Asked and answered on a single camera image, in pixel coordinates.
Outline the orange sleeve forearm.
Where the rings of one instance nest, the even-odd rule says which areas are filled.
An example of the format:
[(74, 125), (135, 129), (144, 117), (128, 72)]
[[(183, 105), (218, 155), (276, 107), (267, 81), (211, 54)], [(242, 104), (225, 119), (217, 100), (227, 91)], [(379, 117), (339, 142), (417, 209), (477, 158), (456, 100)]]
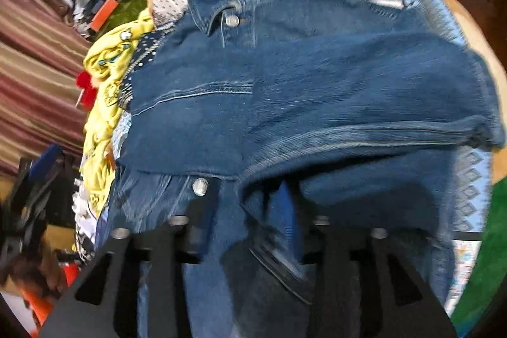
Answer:
[[(61, 269), (64, 272), (67, 286), (70, 286), (80, 274), (80, 267), (76, 263), (64, 263), (61, 266)], [(37, 337), (41, 326), (44, 322), (46, 322), (46, 319), (50, 315), (55, 304), (48, 297), (43, 298), (42, 296), (28, 292), (23, 288), (21, 288), (20, 291), (25, 303), (28, 305), (28, 308), (32, 311), (34, 316), (36, 330), (31, 333), (31, 336)]]

